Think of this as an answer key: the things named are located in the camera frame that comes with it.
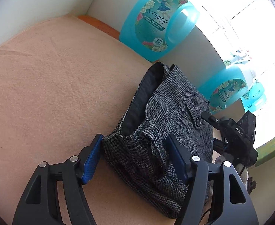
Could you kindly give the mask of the gloved right hand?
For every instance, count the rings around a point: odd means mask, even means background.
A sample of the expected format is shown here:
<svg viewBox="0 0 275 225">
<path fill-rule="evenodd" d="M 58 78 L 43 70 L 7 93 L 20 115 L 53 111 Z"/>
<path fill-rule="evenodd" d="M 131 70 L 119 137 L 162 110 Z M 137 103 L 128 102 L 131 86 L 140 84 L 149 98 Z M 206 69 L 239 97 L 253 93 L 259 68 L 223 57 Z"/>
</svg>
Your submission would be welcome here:
<svg viewBox="0 0 275 225">
<path fill-rule="evenodd" d="M 216 154 L 216 152 L 213 152 L 213 160 L 215 164 L 222 164 L 224 161 L 227 161 L 227 159 L 223 155 Z M 249 179 L 249 173 L 247 168 L 239 163 L 235 166 L 235 170 L 238 172 L 246 190 L 248 190 L 248 179 Z M 209 181 L 209 189 L 208 189 L 208 201 L 211 201 L 213 196 L 213 187 L 214 187 L 214 181 Z"/>
</svg>

